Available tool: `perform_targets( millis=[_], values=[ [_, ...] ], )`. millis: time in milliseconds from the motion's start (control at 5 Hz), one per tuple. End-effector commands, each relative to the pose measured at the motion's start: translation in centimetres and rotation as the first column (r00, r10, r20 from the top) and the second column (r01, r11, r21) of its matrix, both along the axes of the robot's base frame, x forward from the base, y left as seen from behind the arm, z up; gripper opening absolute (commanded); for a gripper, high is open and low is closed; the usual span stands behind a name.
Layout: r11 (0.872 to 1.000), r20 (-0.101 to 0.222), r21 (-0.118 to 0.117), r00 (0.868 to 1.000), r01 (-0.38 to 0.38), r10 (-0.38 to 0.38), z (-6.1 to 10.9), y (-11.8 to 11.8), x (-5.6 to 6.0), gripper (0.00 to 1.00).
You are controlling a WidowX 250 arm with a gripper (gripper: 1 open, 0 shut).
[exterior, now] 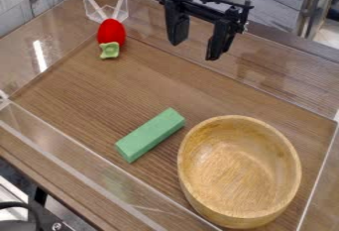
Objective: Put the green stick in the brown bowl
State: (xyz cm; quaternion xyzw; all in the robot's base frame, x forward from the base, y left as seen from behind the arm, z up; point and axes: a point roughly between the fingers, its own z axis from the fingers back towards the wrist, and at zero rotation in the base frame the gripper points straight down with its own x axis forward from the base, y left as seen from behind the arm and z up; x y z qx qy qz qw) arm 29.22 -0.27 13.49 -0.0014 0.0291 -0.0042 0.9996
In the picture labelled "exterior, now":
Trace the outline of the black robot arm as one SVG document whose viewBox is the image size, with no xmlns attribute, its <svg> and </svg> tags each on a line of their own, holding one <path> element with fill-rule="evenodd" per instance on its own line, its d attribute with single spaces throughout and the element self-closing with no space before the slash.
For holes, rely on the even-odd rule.
<svg viewBox="0 0 339 231">
<path fill-rule="evenodd" d="M 247 30 L 251 0 L 161 0 L 165 7 L 167 38 L 174 46 L 190 35 L 191 17 L 214 24 L 206 60 L 218 60 L 233 45 L 237 34 Z"/>
</svg>

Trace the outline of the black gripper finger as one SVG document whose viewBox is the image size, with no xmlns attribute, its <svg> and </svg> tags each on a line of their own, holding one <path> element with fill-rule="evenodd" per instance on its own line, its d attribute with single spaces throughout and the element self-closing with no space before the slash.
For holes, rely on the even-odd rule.
<svg viewBox="0 0 339 231">
<path fill-rule="evenodd" d="M 214 35 L 209 40 L 206 60 L 217 60 L 230 50 L 235 29 L 230 20 L 219 20 L 215 23 Z"/>
<path fill-rule="evenodd" d="M 174 46 L 178 46 L 189 38 L 190 17 L 175 4 L 166 6 L 167 37 Z"/>
</svg>

